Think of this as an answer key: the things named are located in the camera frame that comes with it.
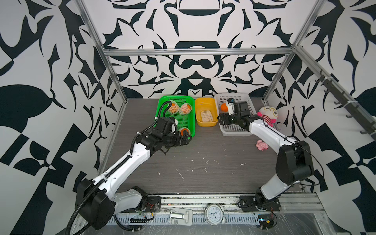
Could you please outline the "white perforated plastic basket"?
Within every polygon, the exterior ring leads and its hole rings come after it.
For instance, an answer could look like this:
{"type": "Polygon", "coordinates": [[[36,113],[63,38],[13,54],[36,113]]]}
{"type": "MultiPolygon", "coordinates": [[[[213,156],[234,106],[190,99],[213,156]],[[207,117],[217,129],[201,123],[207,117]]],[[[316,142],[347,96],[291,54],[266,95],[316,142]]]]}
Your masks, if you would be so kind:
{"type": "Polygon", "coordinates": [[[251,98],[248,96],[248,94],[243,93],[222,93],[217,94],[214,96],[215,103],[216,103],[216,109],[218,112],[218,123],[220,130],[223,134],[223,136],[251,136],[252,133],[248,132],[246,129],[242,128],[239,125],[236,124],[229,124],[225,125],[224,121],[220,121],[219,118],[222,117],[223,111],[221,111],[221,106],[224,104],[228,99],[233,98],[235,103],[238,102],[246,102],[248,109],[250,111],[251,117],[256,116],[256,109],[254,108],[254,105],[251,101],[251,98]]]}

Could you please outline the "orange being unwrapped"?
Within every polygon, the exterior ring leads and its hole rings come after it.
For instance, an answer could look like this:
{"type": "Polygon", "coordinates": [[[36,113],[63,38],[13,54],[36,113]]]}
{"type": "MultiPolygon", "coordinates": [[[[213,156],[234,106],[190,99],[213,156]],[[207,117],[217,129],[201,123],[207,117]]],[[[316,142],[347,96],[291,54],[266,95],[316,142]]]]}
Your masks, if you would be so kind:
{"type": "Polygon", "coordinates": [[[226,105],[226,103],[223,103],[220,107],[220,110],[221,112],[223,113],[228,113],[228,106],[226,105]]]}

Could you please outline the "white foam net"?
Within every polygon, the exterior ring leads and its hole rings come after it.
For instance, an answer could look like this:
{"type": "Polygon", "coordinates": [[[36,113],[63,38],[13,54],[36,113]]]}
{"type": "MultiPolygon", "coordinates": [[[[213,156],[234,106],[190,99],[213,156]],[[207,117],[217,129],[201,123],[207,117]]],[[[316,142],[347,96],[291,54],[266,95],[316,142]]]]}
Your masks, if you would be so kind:
{"type": "Polygon", "coordinates": [[[210,110],[201,111],[200,114],[201,114],[202,122],[204,123],[213,122],[213,116],[210,110]]]}

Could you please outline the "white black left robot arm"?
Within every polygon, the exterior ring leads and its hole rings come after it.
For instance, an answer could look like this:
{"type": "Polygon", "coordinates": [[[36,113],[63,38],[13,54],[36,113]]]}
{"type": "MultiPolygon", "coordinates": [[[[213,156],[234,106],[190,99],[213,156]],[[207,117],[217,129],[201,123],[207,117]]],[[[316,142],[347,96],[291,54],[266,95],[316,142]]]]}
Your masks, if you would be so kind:
{"type": "Polygon", "coordinates": [[[188,145],[192,136],[188,131],[178,129],[178,120],[165,117],[172,107],[171,101],[164,102],[154,122],[145,130],[137,132],[130,150],[114,165],[92,180],[84,179],[77,187],[75,211],[70,217],[65,233],[71,234],[77,216],[87,221],[77,234],[81,235],[89,227],[103,228],[116,214],[129,210],[143,210],[148,194],[139,187],[117,193],[123,182],[153,154],[161,151],[167,154],[171,147],[188,145]]]}

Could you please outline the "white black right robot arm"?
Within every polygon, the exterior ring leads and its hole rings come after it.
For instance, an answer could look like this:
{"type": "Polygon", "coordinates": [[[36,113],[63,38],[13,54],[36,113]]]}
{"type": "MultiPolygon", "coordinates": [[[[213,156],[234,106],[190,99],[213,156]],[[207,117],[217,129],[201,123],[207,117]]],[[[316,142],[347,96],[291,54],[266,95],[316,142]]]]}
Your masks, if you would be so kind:
{"type": "Polygon", "coordinates": [[[251,114],[246,102],[226,101],[228,111],[218,115],[221,125],[236,124],[258,136],[277,153],[276,173],[259,187],[255,196],[241,196],[237,206],[245,212],[272,211],[280,207],[279,198],[293,185],[297,185],[314,174],[310,146],[305,141],[296,141],[272,128],[259,115],[251,114]]]}

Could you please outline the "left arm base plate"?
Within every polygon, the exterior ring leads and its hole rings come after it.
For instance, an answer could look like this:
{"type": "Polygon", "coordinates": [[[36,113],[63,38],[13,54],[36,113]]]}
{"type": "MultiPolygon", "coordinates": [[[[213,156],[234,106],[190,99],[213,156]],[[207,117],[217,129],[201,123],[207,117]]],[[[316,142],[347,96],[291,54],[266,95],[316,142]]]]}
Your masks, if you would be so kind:
{"type": "Polygon", "coordinates": [[[148,196],[143,198],[136,208],[128,209],[128,212],[157,212],[160,209],[162,198],[159,196],[148,196]]]}

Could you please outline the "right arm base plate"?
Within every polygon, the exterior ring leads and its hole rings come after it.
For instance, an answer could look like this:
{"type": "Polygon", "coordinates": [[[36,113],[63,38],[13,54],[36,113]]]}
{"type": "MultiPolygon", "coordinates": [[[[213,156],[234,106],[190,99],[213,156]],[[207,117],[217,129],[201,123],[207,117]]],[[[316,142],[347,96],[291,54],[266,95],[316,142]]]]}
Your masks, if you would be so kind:
{"type": "Polygon", "coordinates": [[[281,203],[279,197],[268,200],[261,194],[258,194],[256,196],[240,196],[237,206],[244,212],[265,212],[271,210],[273,212],[279,212],[281,203]]]}

